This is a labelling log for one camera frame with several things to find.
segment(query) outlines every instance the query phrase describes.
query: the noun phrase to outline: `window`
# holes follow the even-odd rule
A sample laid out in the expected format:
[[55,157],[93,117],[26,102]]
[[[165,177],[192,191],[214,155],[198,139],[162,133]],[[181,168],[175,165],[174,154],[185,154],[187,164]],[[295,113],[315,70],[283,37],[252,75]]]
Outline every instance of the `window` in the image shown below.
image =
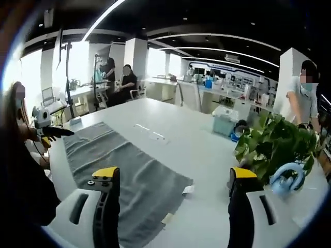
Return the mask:
[[147,74],[158,76],[166,74],[166,53],[153,48],[148,49]]
[[40,65],[41,65],[41,50],[32,52],[21,58],[22,65],[22,80],[21,83],[25,87],[25,105],[27,115],[32,115],[34,106],[39,106],[39,96],[41,93]]
[[[88,69],[88,46],[89,43],[73,42],[72,48],[69,53],[69,81],[71,79],[77,79],[81,84],[88,83],[87,69]],[[57,67],[55,61],[53,61],[53,87],[65,91],[66,88],[66,57],[67,50],[61,50],[61,62]]]
[[175,54],[170,54],[169,73],[177,77],[180,76],[182,58]]

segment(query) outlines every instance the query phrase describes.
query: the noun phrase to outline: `hair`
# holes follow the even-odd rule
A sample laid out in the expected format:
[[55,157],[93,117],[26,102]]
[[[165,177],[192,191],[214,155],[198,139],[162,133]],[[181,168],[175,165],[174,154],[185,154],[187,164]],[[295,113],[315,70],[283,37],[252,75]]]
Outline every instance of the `hair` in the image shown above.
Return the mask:
[[306,70],[307,75],[310,75],[310,76],[315,76],[317,73],[316,66],[311,60],[305,60],[302,62],[301,71],[302,70]]
[[132,68],[131,68],[131,66],[130,66],[129,64],[127,64],[127,65],[124,65],[124,66],[123,66],[123,68],[124,68],[124,67],[129,67],[129,68],[130,68],[130,70],[132,71]]

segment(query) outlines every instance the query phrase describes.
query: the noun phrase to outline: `person's arm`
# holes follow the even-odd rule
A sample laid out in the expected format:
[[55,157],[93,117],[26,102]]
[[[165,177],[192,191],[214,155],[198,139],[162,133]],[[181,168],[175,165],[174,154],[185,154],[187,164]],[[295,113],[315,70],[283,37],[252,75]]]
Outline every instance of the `person's arm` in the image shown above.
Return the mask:
[[135,85],[135,83],[127,83],[127,84],[125,84],[125,85],[121,85],[119,88],[120,89],[124,89],[124,88],[127,88],[127,87],[132,87],[132,86],[134,86]]
[[110,71],[106,74],[106,76],[109,77],[114,71],[115,71],[115,67],[110,69]]
[[296,119],[296,124],[301,124],[302,123],[302,118],[301,118],[301,111],[299,107],[299,102],[298,99],[293,91],[289,91],[286,95],[286,97],[290,101],[291,109],[295,114],[295,119]]
[[319,119],[318,119],[319,112],[317,110],[317,97],[315,95],[313,95],[311,101],[312,101],[311,109],[310,109],[311,124],[312,124],[314,130],[316,132],[320,133],[321,126],[320,126]]
[[296,97],[297,90],[296,78],[292,77],[292,80],[288,83],[288,92],[286,97],[289,99],[290,107],[295,114],[296,124],[299,125],[302,123],[302,115],[299,106],[298,98]]

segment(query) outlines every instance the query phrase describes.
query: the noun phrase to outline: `potted plant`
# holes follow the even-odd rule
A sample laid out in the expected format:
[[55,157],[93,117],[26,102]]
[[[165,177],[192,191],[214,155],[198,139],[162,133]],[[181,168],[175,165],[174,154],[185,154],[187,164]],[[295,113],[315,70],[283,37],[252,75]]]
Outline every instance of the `potted plant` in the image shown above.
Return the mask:
[[[303,170],[307,176],[314,164],[314,157],[321,150],[315,132],[298,128],[280,115],[269,114],[268,118],[270,122],[261,125],[262,130],[252,129],[242,134],[235,148],[237,161],[244,165],[243,168],[256,173],[263,185],[269,183],[269,177],[279,167],[290,162],[304,164]],[[297,174],[287,171],[283,176],[296,178]]]
[[78,86],[80,86],[81,82],[77,79],[71,79],[69,83],[69,88],[70,90],[75,90],[77,89]]

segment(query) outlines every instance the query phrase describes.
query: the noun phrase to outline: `black ceiling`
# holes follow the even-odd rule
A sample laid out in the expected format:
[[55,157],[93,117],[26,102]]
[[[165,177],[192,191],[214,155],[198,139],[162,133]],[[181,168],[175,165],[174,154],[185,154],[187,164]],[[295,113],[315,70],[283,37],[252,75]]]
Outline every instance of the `black ceiling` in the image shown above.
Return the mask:
[[[28,40],[56,31],[60,27],[89,28],[113,2],[114,0],[61,1],[55,7],[53,27],[38,27],[43,20],[41,16]],[[295,0],[126,0],[97,28],[121,31],[146,39],[186,33],[234,35],[267,43],[281,51],[243,39],[207,35],[164,38],[158,41],[173,47],[198,46],[240,52],[277,65],[279,56],[294,47],[319,64],[317,55],[320,53],[320,46],[312,16],[311,6]],[[226,54],[208,50],[183,51],[195,57],[219,60],[224,60]],[[278,79],[277,67],[244,56],[239,58],[241,64],[265,71],[266,76]]]

